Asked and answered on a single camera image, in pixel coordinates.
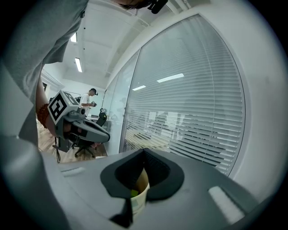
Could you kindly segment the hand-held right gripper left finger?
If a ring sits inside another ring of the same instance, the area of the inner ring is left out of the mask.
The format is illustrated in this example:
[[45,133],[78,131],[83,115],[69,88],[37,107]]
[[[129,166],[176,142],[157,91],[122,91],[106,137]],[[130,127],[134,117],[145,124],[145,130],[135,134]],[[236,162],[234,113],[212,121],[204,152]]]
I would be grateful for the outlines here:
[[143,168],[143,150],[56,165],[57,199],[70,229],[144,229],[144,212],[133,215],[129,188]]

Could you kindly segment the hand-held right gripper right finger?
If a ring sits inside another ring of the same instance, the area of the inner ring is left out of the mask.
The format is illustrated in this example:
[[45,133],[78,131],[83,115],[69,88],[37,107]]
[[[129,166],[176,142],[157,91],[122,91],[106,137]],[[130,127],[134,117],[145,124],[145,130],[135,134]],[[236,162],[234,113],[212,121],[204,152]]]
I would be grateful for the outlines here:
[[212,166],[145,149],[150,188],[135,220],[137,230],[235,230],[249,222],[258,202]]

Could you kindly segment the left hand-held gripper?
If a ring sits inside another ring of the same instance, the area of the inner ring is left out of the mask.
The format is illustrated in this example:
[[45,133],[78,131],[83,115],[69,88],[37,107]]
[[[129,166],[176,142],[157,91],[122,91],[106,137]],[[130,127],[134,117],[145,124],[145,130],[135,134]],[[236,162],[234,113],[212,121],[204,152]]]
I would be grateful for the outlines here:
[[101,126],[85,119],[85,109],[68,92],[60,90],[50,101],[48,111],[58,138],[57,150],[68,152],[76,142],[64,131],[64,125],[67,123],[71,124],[71,133],[83,140],[102,143],[110,140],[110,134]]

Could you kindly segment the person's left hand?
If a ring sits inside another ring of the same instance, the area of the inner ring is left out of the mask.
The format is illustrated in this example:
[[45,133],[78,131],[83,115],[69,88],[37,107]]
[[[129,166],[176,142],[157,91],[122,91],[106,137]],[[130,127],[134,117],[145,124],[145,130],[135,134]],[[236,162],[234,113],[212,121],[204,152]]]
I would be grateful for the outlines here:
[[71,133],[79,135],[79,134],[81,134],[81,132],[82,132],[82,129],[76,127],[72,123],[64,123],[63,124],[63,135],[64,135],[64,137],[68,137]]

